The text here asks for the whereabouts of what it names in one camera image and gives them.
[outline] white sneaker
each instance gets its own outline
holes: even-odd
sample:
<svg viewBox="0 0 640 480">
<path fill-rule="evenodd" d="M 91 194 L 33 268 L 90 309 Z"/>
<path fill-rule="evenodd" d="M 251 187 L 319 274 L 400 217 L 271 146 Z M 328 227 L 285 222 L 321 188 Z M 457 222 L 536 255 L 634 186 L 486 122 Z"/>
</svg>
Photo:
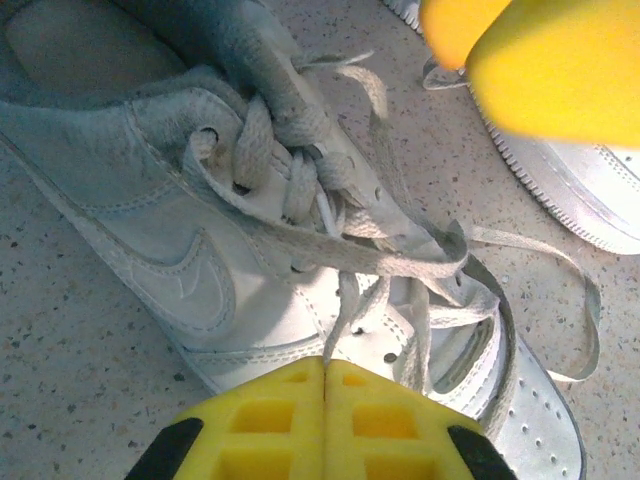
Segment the white sneaker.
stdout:
<svg viewBox="0 0 640 480">
<path fill-rule="evenodd" d="M 459 228 L 411 208 L 377 78 L 301 52 L 256 1 L 114 3 L 0 5 L 0 145 L 207 386 L 343 358 L 480 419 L 520 478 L 583 478 L 577 426 L 498 283 Z M 314 86 L 327 64 L 369 89 L 375 163 Z"/>
<path fill-rule="evenodd" d="M 420 0 L 383 0 L 422 34 Z M 465 82 L 451 72 L 425 69 L 429 88 Z M 516 177 L 565 227 L 596 247 L 640 253 L 640 152 L 607 145 L 575 145 L 511 135 L 485 123 Z"/>
</svg>

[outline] black rubber edge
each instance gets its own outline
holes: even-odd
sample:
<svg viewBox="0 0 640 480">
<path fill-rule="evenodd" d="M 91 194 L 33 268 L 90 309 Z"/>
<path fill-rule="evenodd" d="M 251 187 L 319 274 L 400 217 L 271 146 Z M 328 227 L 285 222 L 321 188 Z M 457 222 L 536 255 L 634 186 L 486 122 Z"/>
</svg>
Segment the black rubber edge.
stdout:
<svg viewBox="0 0 640 480">
<path fill-rule="evenodd" d="M 203 427 L 199 418 L 187 418 L 163 428 L 125 480 L 172 480 Z"/>
<path fill-rule="evenodd" d="M 475 480 L 518 480 L 487 437 L 459 425 L 448 431 Z"/>
</svg>

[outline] shoe toe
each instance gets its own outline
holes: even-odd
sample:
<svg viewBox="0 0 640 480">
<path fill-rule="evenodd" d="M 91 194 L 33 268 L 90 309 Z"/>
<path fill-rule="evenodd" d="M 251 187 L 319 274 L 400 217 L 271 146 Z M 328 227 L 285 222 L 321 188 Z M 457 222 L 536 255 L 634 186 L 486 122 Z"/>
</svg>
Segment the shoe toe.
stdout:
<svg viewBox="0 0 640 480">
<path fill-rule="evenodd" d="M 519 337 L 516 372 L 515 394 L 496 448 L 518 478 L 584 478 L 584 447 L 573 416 L 544 367 Z"/>
</svg>

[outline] shoe sole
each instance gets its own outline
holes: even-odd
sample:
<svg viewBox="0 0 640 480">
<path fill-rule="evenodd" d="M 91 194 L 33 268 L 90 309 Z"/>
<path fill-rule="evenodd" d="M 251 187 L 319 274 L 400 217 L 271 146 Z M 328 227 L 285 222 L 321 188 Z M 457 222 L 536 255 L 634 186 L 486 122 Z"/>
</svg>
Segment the shoe sole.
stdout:
<svg viewBox="0 0 640 480">
<path fill-rule="evenodd" d="M 415 8 L 410 8 L 411 4 L 415 4 L 415 0 L 382 1 L 412 30 L 423 36 L 419 19 L 417 15 L 414 15 L 417 12 L 414 12 Z M 556 169 L 543 159 L 540 162 L 535 162 L 535 159 L 528 158 L 527 163 L 531 164 L 531 169 L 527 170 L 509 148 L 503 134 L 484 117 L 477 102 L 475 103 L 485 128 L 502 159 L 516 178 L 553 218 L 573 234 L 599 249 L 621 255 L 640 254 L 640 239 L 625 231 L 629 230 L 630 226 L 590 192 L 586 190 L 578 192 L 579 187 L 576 186 L 578 182 L 566 182 L 554 178 L 556 177 Z M 544 180 L 536 180 L 530 171 L 541 172 L 538 178 L 544 178 Z M 541 184 L 545 185 L 544 190 L 541 188 Z"/>
</svg>

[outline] white shoelace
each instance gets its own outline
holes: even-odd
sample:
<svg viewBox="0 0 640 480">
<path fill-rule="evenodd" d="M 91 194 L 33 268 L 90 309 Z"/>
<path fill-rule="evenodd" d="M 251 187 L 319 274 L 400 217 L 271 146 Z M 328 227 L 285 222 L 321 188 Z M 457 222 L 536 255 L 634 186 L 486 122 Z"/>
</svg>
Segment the white shoelace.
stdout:
<svg viewBox="0 0 640 480">
<path fill-rule="evenodd" d="M 158 159 L 159 164 L 194 198 L 207 204 L 212 196 L 222 198 L 238 212 L 238 221 L 248 234 L 285 249 L 304 268 L 322 265 L 338 270 L 340 311 L 325 338 L 327 361 L 339 348 L 343 336 L 381 325 L 384 315 L 394 308 L 389 302 L 392 277 L 412 279 L 412 318 L 408 320 L 415 333 L 408 344 L 400 382 L 422 394 L 429 394 L 432 389 L 428 371 L 431 329 L 472 325 L 484 320 L 501 322 L 509 350 L 506 367 L 495 399 L 482 419 L 488 435 L 495 437 L 506 418 L 514 391 L 515 328 L 512 318 L 499 313 L 496 295 L 462 272 L 468 259 L 465 237 L 558 256 L 568 261 L 583 278 L 590 333 L 588 361 L 578 372 L 565 375 L 551 372 L 555 379 L 581 381 L 595 370 L 599 357 L 599 291 L 565 254 L 543 242 L 518 235 L 480 227 L 463 231 L 454 224 L 446 234 L 435 232 L 448 243 L 447 253 L 437 245 L 434 248 L 433 239 L 427 233 L 434 229 L 412 208 L 393 158 L 387 134 L 384 85 L 373 73 L 352 65 L 361 58 L 306 56 L 294 60 L 293 64 L 300 73 L 332 66 L 365 87 L 373 105 L 370 135 L 378 157 L 372 166 L 386 180 L 387 189 L 400 204 L 397 215 L 406 215 L 405 220 L 413 222 L 415 232 L 424 232 L 422 242 L 405 242 L 403 236 L 387 233 L 394 231 L 398 219 L 372 214 L 375 206 L 364 200 L 354 180 L 352 160 L 345 154 L 311 154 L 309 147 L 321 142 L 330 129 L 330 120 L 324 111 L 314 106 L 289 119 L 285 125 L 275 125 L 264 100 L 259 94 L 254 95 L 246 108 L 242 134 L 229 156 L 233 179 L 217 178 L 212 167 L 217 134 L 206 126 L 191 135 L 181 170 L 162 159 Z M 261 188 L 274 158 L 279 162 L 279 171 L 288 178 L 283 218 L 279 220 L 265 217 L 243 196 L 248 190 Z M 357 273 L 376 275 L 378 280 L 361 292 Z M 430 304 L 432 293 L 441 300 L 437 304 Z"/>
</svg>

